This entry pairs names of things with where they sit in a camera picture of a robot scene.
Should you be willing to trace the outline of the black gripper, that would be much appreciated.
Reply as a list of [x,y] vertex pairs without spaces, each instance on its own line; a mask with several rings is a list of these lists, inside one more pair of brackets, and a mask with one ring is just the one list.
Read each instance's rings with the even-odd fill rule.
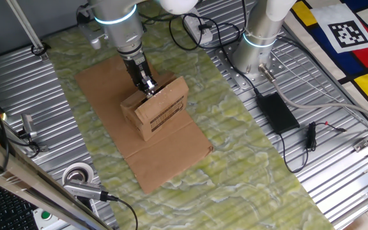
[[157,83],[152,78],[144,52],[139,50],[130,54],[122,53],[121,57],[123,58],[126,69],[134,85],[138,87],[147,98],[153,96]]

